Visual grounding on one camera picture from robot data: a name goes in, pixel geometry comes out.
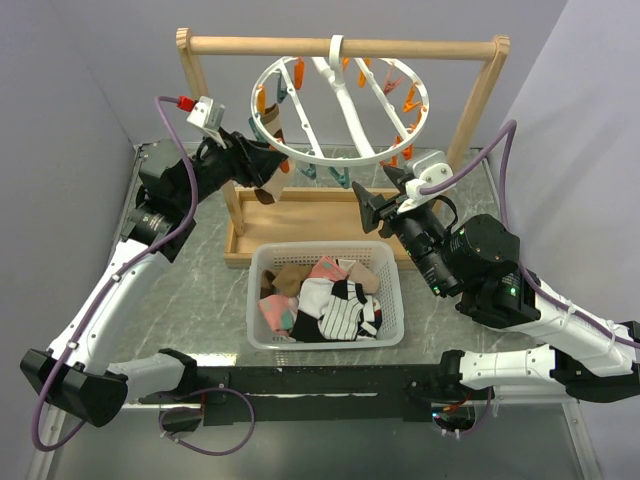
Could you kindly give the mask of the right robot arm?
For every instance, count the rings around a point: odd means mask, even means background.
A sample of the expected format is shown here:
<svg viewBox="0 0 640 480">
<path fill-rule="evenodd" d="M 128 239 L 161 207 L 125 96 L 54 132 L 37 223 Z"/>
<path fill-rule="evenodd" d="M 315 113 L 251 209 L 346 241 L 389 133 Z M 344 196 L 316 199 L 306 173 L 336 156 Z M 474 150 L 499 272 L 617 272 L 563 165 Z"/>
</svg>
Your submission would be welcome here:
<svg viewBox="0 0 640 480">
<path fill-rule="evenodd" d="M 533 272 L 521 270 L 519 238 L 489 214 L 445 226 L 431 201 L 403 209 L 413 177 L 394 167 L 385 173 L 399 191 L 393 197 L 352 185 L 363 231 L 397 238 L 431 292 L 456 298 L 460 314 L 537 342 L 519 351 L 449 350 L 427 391 L 456 399 L 503 386 L 560 386 L 568 396 L 592 403 L 638 395 L 638 323 L 594 318 Z"/>
</svg>

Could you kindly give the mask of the cream brown ribbed sock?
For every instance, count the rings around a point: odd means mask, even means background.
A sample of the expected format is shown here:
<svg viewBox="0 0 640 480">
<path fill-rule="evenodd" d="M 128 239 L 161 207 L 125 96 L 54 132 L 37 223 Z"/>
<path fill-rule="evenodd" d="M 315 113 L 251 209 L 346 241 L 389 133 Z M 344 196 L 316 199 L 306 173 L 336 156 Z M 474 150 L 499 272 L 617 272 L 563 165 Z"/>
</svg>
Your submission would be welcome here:
<svg viewBox="0 0 640 480">
<path fill-rule="evenodd" d="M 276 140 L 284 141 L 279 105 L 277 103 L 265 109 L 261 121 L 272 137 Z M 267 173 L 269 174 L 269 179 L 255 190 L 256 198 L 261 204 L 274 204 L 280 199 L 283 189 L 286 186 L 286 181 L 288 180 L 288 168 L 288 159 L 282 157 L 279 157 L 278 167 L 276 167 L 274 163 L 268 165 Z"/>
</svg>

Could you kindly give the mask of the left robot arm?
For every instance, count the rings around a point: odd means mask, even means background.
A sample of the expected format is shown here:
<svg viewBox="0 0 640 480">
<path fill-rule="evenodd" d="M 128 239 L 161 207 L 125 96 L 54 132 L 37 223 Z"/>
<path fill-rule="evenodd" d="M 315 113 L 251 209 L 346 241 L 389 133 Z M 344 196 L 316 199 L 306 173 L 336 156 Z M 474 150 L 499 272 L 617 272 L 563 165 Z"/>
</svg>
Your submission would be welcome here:
<svg viewBox="0 0 640 480">
<path fill-rule="evenodd" d="M 21 371 L 45 403 L 102 427 L 128 402 L 161 392 L 185 402 L 197 393 L 197 362 L 186 354 L 167 348 L 124 363 L 112 357 L 138 303 L 194 230 L 197 205 L 229 182 L 262 188 L 286 159 L 238 132 L 222 139 L 204 139 L 187 159 L 165 142 L 142 148 L 135 206 L 106 271 L 63 333 L 21 360 Z"/>
</svg>

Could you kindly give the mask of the black white striped sock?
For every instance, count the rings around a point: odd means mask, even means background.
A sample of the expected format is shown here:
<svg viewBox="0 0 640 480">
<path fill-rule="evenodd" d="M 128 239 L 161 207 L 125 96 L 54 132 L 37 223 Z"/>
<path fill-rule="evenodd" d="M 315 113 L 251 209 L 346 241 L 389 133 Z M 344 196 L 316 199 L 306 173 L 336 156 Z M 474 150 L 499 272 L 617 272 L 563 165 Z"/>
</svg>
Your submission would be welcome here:
<svg viewBox="0 0 640 480">
<path fill-rule="evenodd" d="M 329 304 L 320 319 L 297 312 L 290 337 L 304 343 L 369 341 L 382 325 L 380 302 L 348 279 L 333 282 Z"/>
</svg>

